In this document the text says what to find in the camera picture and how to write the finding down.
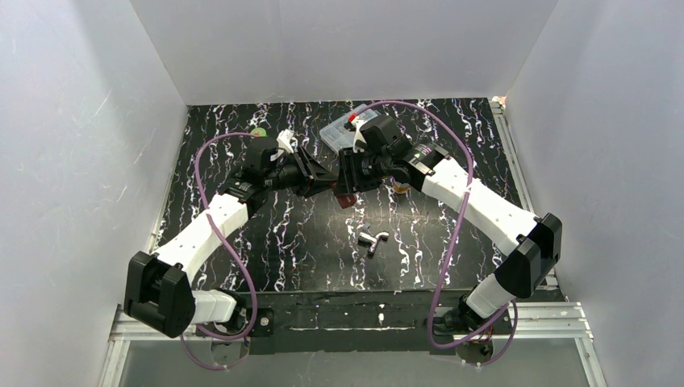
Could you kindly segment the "red pill organizer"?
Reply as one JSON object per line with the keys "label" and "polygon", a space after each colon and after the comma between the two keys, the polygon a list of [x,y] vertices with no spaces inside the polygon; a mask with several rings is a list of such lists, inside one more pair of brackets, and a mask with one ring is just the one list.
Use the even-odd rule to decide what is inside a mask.
{"label": "red pill organizer", "polygon": [[354,193],[346,195],[336,195],[336,199],[341,209],[347,209],[349,207],[354,206],[357,203],[357,196]]}

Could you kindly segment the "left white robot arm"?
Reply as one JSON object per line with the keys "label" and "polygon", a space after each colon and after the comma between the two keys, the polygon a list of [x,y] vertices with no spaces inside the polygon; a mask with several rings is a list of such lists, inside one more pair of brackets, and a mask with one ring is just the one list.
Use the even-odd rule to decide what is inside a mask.
{"label": "left white robot arm", "polygon": [[309,198],[335,183],[336,176],[304,148],[292,148],[285,139],[249,140],[244,160],[230,168],[225,189],[205,210],[154,252],[137,252],[130,259],[124,313],[169,338],[192,324],[230,322],[244,309],[244,300],[228,291],[193,290],[199,269],[271,192],[291,189]]}

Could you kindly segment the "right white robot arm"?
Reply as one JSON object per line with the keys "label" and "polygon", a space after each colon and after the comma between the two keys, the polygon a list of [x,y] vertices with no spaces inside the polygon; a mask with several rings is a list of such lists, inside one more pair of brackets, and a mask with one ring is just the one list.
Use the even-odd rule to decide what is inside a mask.
{"label": "right white robot arm", "polygon": [[344,127],[353,141],[338,152],[334,193],[341,207],[351,205],[353,194],[376,189],[391,177],[457,210],[504,255],[458,306],[437,318],[446,330],[475,331],[506,303],[531,297],[559,261],[562,223],[555,215],[540,217],[512,204],[469,177],[438,144],[412,143],[389,116],[364,120],[353,114]]}

